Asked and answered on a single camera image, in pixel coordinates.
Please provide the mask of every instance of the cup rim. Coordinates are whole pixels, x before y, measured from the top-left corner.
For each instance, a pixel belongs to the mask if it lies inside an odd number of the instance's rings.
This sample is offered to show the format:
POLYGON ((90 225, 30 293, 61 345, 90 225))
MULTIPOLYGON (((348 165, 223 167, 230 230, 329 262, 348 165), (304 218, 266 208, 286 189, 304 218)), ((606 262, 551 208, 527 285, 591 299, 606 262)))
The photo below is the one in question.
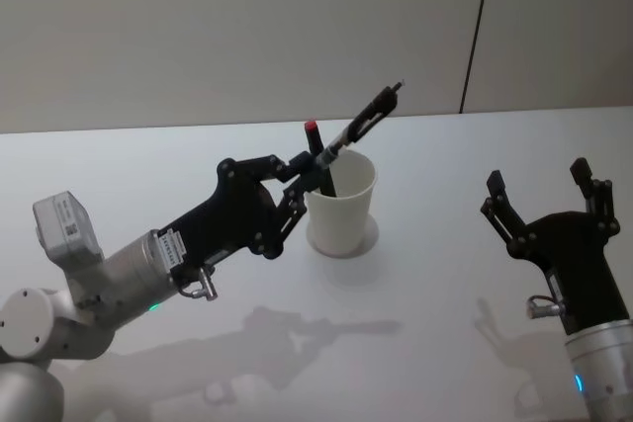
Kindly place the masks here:
POLYGON ((372 160, 367 155, 357 152, 356 150, 347 149, 343 153, 351 153, 369 162, 369 164, 372 166, 372 169, 374 170, 374 179, 372 180, 372 183, 370 183, 367 187, 363 188, 360 192, 355 193, 354 195, 349 195, 347 197, 328 197, 321 193, 315 193, 315 192, 310 192, 310 195, 312 195, 313 197, 319 197, 320 199, 327 200, 327 201, 342 202, 345 200, 353 200, 354 198, 358 198, 361 195, 365 195, 369 190, 371 190, 372 188, 376 186, 376 181, 378 180, 378 172, 376 171, 376 165, 374 165, 374 162, 372 162, 372 160))

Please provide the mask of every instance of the marker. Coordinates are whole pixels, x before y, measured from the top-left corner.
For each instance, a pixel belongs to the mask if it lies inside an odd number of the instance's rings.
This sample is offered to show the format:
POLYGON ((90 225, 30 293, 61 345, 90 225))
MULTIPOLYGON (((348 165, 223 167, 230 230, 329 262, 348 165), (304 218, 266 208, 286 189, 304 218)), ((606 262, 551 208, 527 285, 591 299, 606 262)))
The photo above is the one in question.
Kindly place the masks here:
MULTIPOLYGON (((306 130, 306 137, 308 138, 308 147, 310 153, 314 157, 318 157, 323 152, 323 142, 320 139, 320 133, 318 132, 317 121, 307 121, 304 124, 306 130)), ((323 170, 325 174, 323 181, 320 184, 320 192, 326 197, 336 197, 336 191, 334 190, 334 182, 332 181, 332 174, 329 172, 329 168, 323 170)))

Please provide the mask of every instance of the table surface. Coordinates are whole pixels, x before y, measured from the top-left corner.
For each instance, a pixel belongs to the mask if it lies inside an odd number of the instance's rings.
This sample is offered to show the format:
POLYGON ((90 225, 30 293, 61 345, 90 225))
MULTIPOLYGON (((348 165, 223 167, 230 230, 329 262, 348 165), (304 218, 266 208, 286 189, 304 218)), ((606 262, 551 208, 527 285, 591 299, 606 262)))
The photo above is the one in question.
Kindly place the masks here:
MULTIPOLYGON (((324 138, 344 124, 322 123, 324 138)), ((509 259, 479 208, 500 169, 526 221, 582 210, 568 169, 586 156, 614 183, 622 232, 606 256, 631 307, 631 125, 633 108, 385 121, 356 147, 379 174, 373 247, 323 257, 305 218, 279 259, 238 252, 219 265, 215 302, 177 295, 103 357, 54 362, 64 420, 584 419, 560 323, 525 317, 545 281, 509 259)), ((110 255, 204 200, 223 158, 288 159, 304 140, 299 123, 0 135, 2 301, 65 285, 33 202, 70 190, 110 255)))

